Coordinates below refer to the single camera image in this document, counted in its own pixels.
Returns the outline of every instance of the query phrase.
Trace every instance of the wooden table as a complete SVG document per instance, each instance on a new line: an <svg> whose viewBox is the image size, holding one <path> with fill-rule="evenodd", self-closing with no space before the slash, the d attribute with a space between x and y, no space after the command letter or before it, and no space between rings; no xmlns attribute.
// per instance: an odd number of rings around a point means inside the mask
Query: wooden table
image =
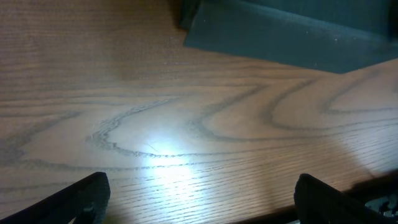
<svg viewBox="0 0 398 224"><path fill-rule="evenodd" d="M398 61L188 49L179 4L0 2L0 218L95 171L108 223L228 223L292 205L304 172L345 190L398 167Z"/></svg>

